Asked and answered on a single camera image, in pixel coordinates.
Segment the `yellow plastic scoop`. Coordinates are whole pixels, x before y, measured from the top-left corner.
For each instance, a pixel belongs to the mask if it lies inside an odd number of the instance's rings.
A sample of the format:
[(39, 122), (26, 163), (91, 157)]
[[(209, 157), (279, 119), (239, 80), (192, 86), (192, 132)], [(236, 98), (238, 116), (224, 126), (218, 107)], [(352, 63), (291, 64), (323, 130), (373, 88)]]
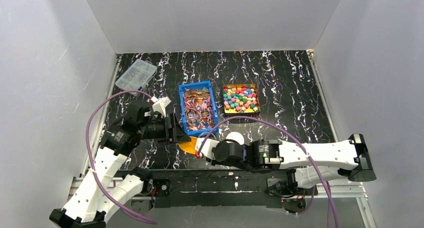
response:
[(189, 142), (179, 143), (178, 146), (184, 152), (186, 152), (188, 154), (195, 155), (196, 154), (196, 150), (195, 150), (196, 143), (197, 143), (197, 137), (190, 137)]

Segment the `blue plastic candy bin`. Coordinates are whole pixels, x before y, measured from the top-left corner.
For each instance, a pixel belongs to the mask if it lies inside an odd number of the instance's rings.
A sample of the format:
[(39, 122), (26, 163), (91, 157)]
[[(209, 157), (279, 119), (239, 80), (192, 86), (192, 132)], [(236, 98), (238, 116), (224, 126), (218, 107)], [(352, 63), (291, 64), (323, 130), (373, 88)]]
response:
[(209, 132), (219, 121), (211, 82), (181, 84), (178, 88), (185, 132), (193, 137)]

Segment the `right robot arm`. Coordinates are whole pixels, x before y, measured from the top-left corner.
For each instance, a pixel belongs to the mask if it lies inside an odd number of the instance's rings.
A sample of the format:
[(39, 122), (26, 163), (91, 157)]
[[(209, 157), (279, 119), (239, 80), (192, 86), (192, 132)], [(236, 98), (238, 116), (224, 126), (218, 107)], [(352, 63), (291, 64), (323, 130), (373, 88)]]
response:
[(241, 133), (231, 132), (218, 141), (201, 138), (197, 154), (212, 165), (235, 167), (252, 173), (291, 169), (287, 187), (309, 189), (318, 183), (346, 177), (352, 182), (376, 180), (362, 134), (334, 143), (301, 144), (279, 140), (245, 143)]

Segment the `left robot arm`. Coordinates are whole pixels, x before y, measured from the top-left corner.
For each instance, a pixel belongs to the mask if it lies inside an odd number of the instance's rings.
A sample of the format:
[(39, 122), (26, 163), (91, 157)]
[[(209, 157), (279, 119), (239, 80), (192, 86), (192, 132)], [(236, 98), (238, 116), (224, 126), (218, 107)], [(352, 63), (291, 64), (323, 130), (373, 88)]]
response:
[(87, 172), (64, 207), (51, 212), (49, 220), (59, 228), (104, 228), (118, 211), (117, 203), (124, 204), (143, 189), (149, 188), (144, 194), (151, 194), (152, 174), (142, 168), (131, 170), (109, 193), (106, 187), (141, 140), (156, 139), (169, 144), (191, 141), (176, 115), (166, 112), (170, 102), (168, 97), (153, 97), (149, 103), (130, 105), (127, 113), (105, 130), (93, 160), (94, 168)]

